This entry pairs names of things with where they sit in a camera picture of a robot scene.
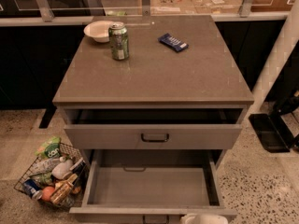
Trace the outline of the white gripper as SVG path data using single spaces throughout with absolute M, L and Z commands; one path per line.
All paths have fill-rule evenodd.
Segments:
M 228 220 L 220 215 L 188 214 L 180 219 L 180 224 L 228 224 Z

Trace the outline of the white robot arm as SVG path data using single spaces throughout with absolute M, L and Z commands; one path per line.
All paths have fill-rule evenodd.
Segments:
M 263 103 L 299 39 L 299 1 L 289 12 L 253 89 L 251 113 Z M 265 151 L 248 120 L 218 169 L 224 204 L 236 211 L 230 224 L 299 224 L 298 153 Z

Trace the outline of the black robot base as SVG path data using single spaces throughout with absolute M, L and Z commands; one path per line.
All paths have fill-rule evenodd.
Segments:
M 299 148 L 299 134 L 293 135 L 283 115 L 295 111 L 299 106 L 296 91 L 287 98 L 277 100 L 269 114 L 250 114 L 249 121 L 263 148 L 270 153 L 289 152 Z

